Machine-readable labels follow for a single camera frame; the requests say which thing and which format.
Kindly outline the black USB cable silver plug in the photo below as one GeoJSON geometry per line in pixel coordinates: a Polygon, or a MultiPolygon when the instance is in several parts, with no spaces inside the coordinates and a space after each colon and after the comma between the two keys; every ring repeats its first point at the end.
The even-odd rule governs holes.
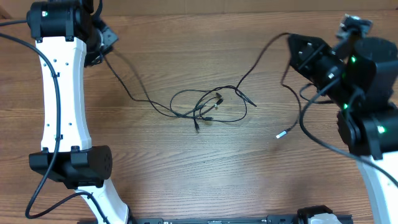
{"type": "MultiPolygon", "coordinates": [[[[252,104],[253,106],[256,106],[248,97],[244,96],[243,93],[240,93],[240,92],[239,92],[239,87],[240,87],[240,85],[242,84],[242,82],[244,81],[244,79],[245,79],[249,74],[251,74],[251,72],[257,67],[258,63],[260,62],[262,56],[265,54],[265,52],[267,51],[267,49],[268,49],[275,41],[277,41],[277,40],[280,39],[281,37],[287,36],[287,35],[291,35],[291,33],[290,33],[290,32],[282,32],[282,33],[280,33],[280,34],[277,34],[277,35],[273,36],[273,37],[271,38],[271,40],[269,40],[269,41],[265,44],[265,46],[262,48],[262,50],[260,51],[260,53],[259,53],[259,55],[257,56],[256,60],[255,60],[254,63],[251,65],[250,69],[249,69],[249,70],[243,75],[243,77],[238,81],[238,84],[236,85],[236,90],[235,90],[235,92],[236,92],[236,94],[237,94],[239,97],[241,97],[246,103],[249,103],[249,104],[252,104]]],[[[288,86],[288,85],[286,85],[286,84],[284,83],[285,78],[286,78],[286,76],[287,76],[287,74],[288,74],[289,68],[290,68],[290,65],[289,65],[289,63],[287,63],[287,65],[286,65],[286,67],[285,67],[285,70],[284,70],[284,72],[283,72],[283,74],[282,74],[282,77],[280,78],[279,84],[280,84],[280,86],[281,86],[282,88],[285,88],[285,89],[287,89],[288,91],[290,91],[290,92],[293,94],[293,96],[295,97],[295,99],[296,99],[296,101],[297,101],[297,104],[298,104],[298,115],[297,115],[297,117],[296,117],[296,119],[295,119],[295,121],[293,122],[292,125],[290,125],[290,126],[289,126],[288,128],[286,128],[286,129],[282,130],[280,133],[276,134],[276,136],[275,136],[276,139],[281,139],[281,138],[283,138],[283,137],[286,136],[289,132],[291,132],[291,130],[293,130],[294,127],[296,127],[296,125],[297,125],[298,122],[299,122],[299,117],[300,117],[301,110],[302,110],[302,105],[301,105],[301,102],[300,102],[300,99],[299,99],[299,96],[298,96],[297,92],[296,92],[292,87],[290,87],[290,86],[288,86]]]]}

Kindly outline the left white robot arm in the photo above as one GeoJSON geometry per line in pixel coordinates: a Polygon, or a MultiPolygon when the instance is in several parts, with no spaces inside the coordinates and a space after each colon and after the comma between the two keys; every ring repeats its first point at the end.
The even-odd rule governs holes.
{"type": "Polygon", "coordinates": [[[100,63],[117,36],[92,1],[34,2],[27,23],[40,53],[44,133],[30,168],[82,197],[96,223],[132,223],[129,207],[112,181],[112,153],[94,146],[85,116],[83,71],[100,63]]]}

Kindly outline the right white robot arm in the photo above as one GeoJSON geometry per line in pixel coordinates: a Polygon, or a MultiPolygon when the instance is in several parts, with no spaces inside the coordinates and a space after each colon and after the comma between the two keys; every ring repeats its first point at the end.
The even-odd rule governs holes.
{"type": "Polygon", "coordinates": [[[397,105],[390,101],[397,78],[397,47],[378,37],[351,35],[330,47],[319,37],[291,34],[290,66],[317,88],[299,118],[319,145],[356,161],[375,223],[397,223],[397,105]],[[316,138],[303,115],[320,96],[339,106],[338,132],[348,150],[316,138]]]}

